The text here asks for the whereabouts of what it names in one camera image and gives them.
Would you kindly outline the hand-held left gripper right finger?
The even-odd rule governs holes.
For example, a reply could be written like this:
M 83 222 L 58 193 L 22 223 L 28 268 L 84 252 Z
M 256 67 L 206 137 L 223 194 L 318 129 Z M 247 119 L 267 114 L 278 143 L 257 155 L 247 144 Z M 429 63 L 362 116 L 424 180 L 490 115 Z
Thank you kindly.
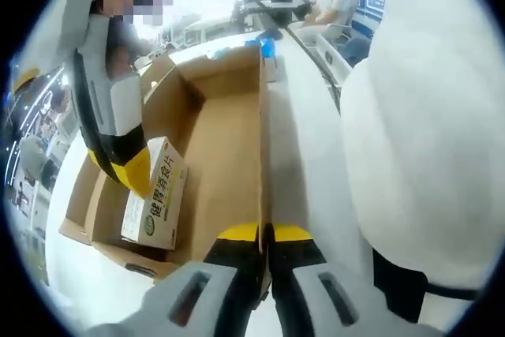
M 440 336 L 387 308 L 383 293 L 326 261 L 300 227 L 268 224 L 271 292 L 285 336 Z

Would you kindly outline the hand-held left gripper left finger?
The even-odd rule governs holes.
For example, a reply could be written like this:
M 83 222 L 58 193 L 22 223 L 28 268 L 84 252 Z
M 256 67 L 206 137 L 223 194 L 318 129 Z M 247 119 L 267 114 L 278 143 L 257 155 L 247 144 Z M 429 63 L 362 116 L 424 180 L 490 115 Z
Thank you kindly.
M 260 300 L 264 257 L 260 228 L 228 228 L 202 261 L 190 261 L 157 282 L 126 319 L 88 336 L 243 336 Z

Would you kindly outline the person's right hand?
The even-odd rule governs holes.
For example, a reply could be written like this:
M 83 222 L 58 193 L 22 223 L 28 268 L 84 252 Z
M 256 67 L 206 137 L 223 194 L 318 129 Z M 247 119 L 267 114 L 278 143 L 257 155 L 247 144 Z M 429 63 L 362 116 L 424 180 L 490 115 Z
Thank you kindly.
M 106 47 L 106 69 L 111 80 L 132 71 L 137 37 L 131 24 L 113 24 L 109 27 Z

